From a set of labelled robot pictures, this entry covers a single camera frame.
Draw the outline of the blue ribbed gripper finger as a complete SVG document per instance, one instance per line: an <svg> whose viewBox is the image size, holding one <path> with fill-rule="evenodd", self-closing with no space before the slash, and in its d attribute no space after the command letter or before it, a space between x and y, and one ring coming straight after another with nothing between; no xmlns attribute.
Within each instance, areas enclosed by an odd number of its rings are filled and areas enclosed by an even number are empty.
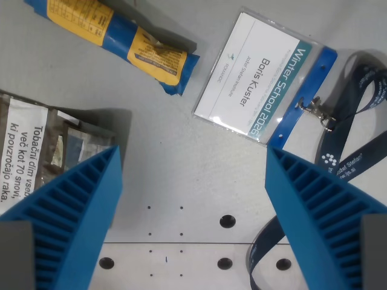
<svg viewBox="0 0 387 290"><path fill-rule="evenodd" d="M58 176L1 215L31 223L36 289L88 289L123 190L118 146Z"/></svg>
<svg viewBox="0 0 387 290"><path fill-rule="evenodd" d="M360 221L386 206L292 153L268 147L265 189L309 289L361 289Z"/></svg>

